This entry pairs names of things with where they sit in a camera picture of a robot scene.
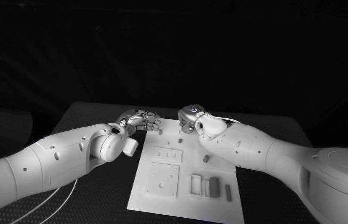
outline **table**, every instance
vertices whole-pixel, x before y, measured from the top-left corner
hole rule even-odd
[[[51,134],[97,123],[115,122],[120,113],[129,109],[146,110],[166,119],[176,119],[179,110],[165,107],[74,102]],[[243,124],[251,125],[279,140],[312,147],[303,130],[290,117],[208,112],[214,116],[233,118]],[[132,157],[120,154],[110,163],[97,166],[87,175],[79,178],[63,208],[46,223],[210,223],[126,210],[145,134],[145,131],[138,131],[132,135],[139,143]],[[260,171],[235,168],[245,224],[317,224],[297,195],[280,180]],[[70,194],[73,184],[74,182],[59,189],[43,206],[18,223],[40,223],[51,215]],[[27,196],[0,209],[0,223],[10,223],[21,217],[53,191]]]

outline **textured table surface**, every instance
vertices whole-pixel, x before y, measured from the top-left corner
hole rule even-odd
[[[97,123],[115,122],[120,113],[129,109],[146,110],[166,119],[176,119],[179,110],[76,102],[71,104],[51,134]],[[290,117],[208,112],[214,116],[238,120],[243,124],[251,125],[271,137],[286,142],[312,147],[300,126]],[[87,175],[79,178],[74,191],[63,208],[46,223],[210,223],[126,210],[145,131],[138,131],[132,138],[139,143],[133,156],[128,157],[120,154],[110,163],[97,166]],[[317,224],[297,195],[280,180],[260,171],[235,168],[245,224]],[[40,223],[64,202],[73,184],[74,181],[63,186],[40,208],[17,223]],[[41,203],[51,193],[53,190],[28,196],[0,209],[0,223],[10,224]]]

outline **robotic hand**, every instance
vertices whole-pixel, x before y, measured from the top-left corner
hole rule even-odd
[[[120,152],[132,156],[138,142],[129,136],[136,130],[158,131],[159,118],[151,112],[129,110],[115,123],[50,135],[1,158],[0,208],[28,195],[67,185]]]
[[[197,104],[178,111],[178,119],[182,132],[195,129],[210,152],[286,184],[320,224],[348,223],[346,148],[307,148],[280,141],[238,121],[211,116]]]

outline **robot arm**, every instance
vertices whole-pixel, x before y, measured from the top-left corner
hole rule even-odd
[[[53,190],[120,152],[132,156],[136,130],[158,131],[159,116],[129,110],[118,121],[96,124],[47,136],[21,151],[0,159],[0,208],[23,197]]]
[[[202,147],[241,168],[276,177],[322,224],[348,220],[348,149],[307,148],[270,137],[235,120],[228,125],[198,105],[178,112],[182,132],[195,129]]]

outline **black background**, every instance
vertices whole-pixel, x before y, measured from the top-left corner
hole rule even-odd
[[[346,0],[0,0],[0,107],[30,111],[28,144],[86,101],[290,116],[315,147],[345,147],[346,12]]]

